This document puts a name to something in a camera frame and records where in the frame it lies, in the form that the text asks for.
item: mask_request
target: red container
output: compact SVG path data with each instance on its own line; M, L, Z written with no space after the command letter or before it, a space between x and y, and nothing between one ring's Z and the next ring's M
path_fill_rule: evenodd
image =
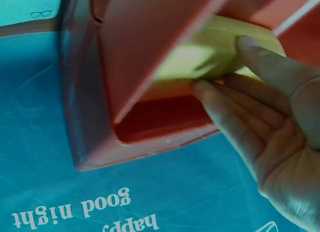
M302 29L319 17L319 6L314 0L290 1L70 0L63 24L62 71L77 168L146 157L218 131L192 95L140 101L168 53L212 14L274 30L288 55L313 62L307 52L294 53L302 44L286 46L286 41L298 33L306 40L314 35L319 43L319 27ZM303 16L299 8L308 3Z

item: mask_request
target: blue tablecloth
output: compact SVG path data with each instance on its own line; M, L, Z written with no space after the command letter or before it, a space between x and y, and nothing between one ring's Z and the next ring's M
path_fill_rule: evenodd
M120 232L111 228L125 223L128 232L130 218L135 230L146 232L300 231L259 195L221 134L149 158L76 171L57 41L55 32L0 38L1 232ZM270 230L259 230L268 223Z

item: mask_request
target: fingernail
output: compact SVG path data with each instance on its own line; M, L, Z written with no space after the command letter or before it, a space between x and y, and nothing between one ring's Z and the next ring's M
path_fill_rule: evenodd
M261 47L258 41L247 35L240 35L237 37L237 43L242 48L251 49L252 47Z

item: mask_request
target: eyeglasses icon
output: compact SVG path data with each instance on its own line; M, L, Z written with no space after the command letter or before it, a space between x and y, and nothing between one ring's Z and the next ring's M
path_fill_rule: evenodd
M52 10L45 10L42 12L32 12L30 15L32 18L36 19L36 18L39 18L40 16L48 17L51 15L51 13L52 13Z

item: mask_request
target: finger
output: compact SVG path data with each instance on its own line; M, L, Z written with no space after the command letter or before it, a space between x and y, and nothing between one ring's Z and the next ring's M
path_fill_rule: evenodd
M226 105L221 94L206 81L194 85L194 94L221 132L227 137L254 178L253 164L262 153L264 145L257 135Z
M244 108L232 101L226 95L221 95L226 106L232 109L235 114L259 137L266 145L273 134L273 130L260 118L250 114Z
M320 150L320 69L264 49L248 36L241 36L236 45L252 72L289 97L294 118L309 145Z
M255 98L287 117L292 115L289 98L263 81L241 74L231 74L225 77L223 81L229 88Z
M247 110L250 114L260 118L274 130L279 129L286 120L285 116L279 112L240 91L218 83L215 83L214 87L224 95L228 96L239 106Z
M262 48L249 36L240 36L236 48L245 66L289 99L303 84L315 78L312 70L305 65Z

